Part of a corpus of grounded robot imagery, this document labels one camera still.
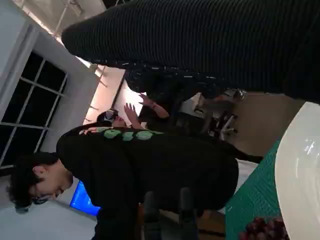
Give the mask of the right robot hand black glove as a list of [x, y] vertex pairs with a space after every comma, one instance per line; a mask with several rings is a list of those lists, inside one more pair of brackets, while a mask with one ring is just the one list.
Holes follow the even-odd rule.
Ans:
[[320, 102], [317, 0], [131, 0], [61, 40], [93, 64]]

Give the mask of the person's hand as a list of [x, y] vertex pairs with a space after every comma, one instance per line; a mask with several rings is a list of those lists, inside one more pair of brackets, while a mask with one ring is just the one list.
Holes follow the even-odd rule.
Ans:
[[153, 109], [157, 105], [153, 100], [151, 100], [145, 94], [140, 94], [139, 97], [142, 99], [141, 102], [139, 102], [139, 103], [145, 107], [149, 107], [149, 108]]
[[124, 105], [124, 112], [132, 125], [139, 124], [139, 118], [133, 104], [126, 103]]

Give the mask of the left robot hand blue tape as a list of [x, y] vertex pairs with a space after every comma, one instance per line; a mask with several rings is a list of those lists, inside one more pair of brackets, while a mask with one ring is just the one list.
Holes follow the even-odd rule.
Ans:
[[[144, 195], [143, 231], [146, 240], [161, 240], [162, 228], [160, 209], [152, 191]], [[193, 197], [189, 188], [184, 187], [179, 193], [179, 227], [181, 240], [197, 240], [199, 238]]]

